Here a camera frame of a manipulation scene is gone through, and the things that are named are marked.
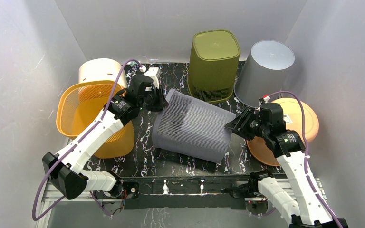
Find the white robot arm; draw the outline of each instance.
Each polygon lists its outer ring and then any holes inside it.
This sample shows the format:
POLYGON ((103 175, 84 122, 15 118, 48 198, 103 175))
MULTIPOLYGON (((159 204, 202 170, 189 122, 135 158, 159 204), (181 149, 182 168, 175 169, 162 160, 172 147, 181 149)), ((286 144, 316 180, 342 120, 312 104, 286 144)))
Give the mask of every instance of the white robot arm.
POLYGON ((251 173, 249 187, 242 189, 267 197, 290 228, 348 227, 344 219, 334 219, 325 207, 326 203, 309 167, 307 174, 305 173, 305 147, 297 132, 286 130, 283 109, 279 104, 262 104, 259 110, 246 107, 226 127, 246 140, 252 140, 255 136, 264 139, 288 177, 296 200, 278 185, 269 171, 251 173))
POLYGON ((84 191, 101 190, 118 196, 122 188, 117 184, 118 176, 106 171, 83 170, 86 162, 114 133, 141 110, 161 111, 167 106, 163 88, 157 79, 160 69, 152 67, 145 74, 137 74, 130 87, 118 92, 112 99, 107 112, 102 110, 97 118, 75 139, 55 154, 48 152, 43 157, 45 172, 62 158, 51 172, 48 180, 71 200, 84 191))

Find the white enclosure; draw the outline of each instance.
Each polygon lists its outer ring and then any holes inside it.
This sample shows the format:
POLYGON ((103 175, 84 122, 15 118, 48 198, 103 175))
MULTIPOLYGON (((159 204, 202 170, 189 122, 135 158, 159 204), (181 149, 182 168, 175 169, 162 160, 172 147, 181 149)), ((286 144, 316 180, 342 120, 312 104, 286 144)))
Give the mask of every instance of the white enclosure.
POLYGON ((0 0, 0 228, 35 226, 41 158, 66 142, 59 98, 85 61, 53 0, 0 0))
POLYGON ((0 0, 0 228, 35 226, 41 158, 66 141, 58 101, 84 62, 188 61, 212 29, 233 32, 241 60, 265 39, 294 51, 284 89, 320 120, 311 168, 336 215, 365 227, 365 0, 0 0))

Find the black table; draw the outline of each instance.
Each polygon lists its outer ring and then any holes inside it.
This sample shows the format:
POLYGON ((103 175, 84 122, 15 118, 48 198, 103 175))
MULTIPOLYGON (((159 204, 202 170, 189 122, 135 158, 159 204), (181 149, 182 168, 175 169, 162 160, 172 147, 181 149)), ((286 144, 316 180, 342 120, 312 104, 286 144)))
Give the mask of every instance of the black table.
MULTIPOLYGON (((244 65, 240 62, 237 75, 244 65)), ((159 81, 166 92, 174 88, 183 94, 189 94, 187 88, 188 63, 150 64, 146 67, 159 67, 162 71, 159 81)), ((127 81, 136 72, 136 66, 126 69, 127 81)), ((237 98, 217 106, 233 113, 240 113, 243 109, 237 98)), ((154 148, 152 145, 152 126, 157 113, 143 111, 140 117, 134 119, 135 148, 126 156, 115 159, 99 159, 92 157, 85 169, 93 171, 113 171, 120 177, 186 177, 186 176, 221 176, 243 175, 253 171, 268 169, 272 173, 280 173, 280 167, 262 164, 249 152, 244 139, 233 135, 230 146, 221 163, 215 164, 194 157, 154 148)))

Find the green trash can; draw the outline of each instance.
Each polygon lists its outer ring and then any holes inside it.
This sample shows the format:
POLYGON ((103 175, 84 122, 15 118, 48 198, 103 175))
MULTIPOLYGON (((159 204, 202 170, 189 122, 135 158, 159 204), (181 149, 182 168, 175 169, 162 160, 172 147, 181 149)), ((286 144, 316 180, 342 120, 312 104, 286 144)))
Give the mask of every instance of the green trash can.
POLYGON ((213 104, 228 100, 233 94, 239 57, 240 47, 231 32, 195 34, 187 79, 191 96, 213 104))

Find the orange basket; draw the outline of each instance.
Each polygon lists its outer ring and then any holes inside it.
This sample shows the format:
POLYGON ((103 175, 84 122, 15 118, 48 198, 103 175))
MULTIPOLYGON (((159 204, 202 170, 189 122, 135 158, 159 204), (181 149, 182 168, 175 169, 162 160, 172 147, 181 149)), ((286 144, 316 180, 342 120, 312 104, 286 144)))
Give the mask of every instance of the orange basket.
MULTIPOLYGON (((97 117, 110 96, 114 81, 79 83, 67 89, 59 101, 57 128, 72 140, 79 136, 97 117)), ((117 85, 115 92, 123 89, 117 85)), ((98 158, 115 158, 131 152, 134 147, 134 127, 129 122, 113 134, 95 153, 98 158)))

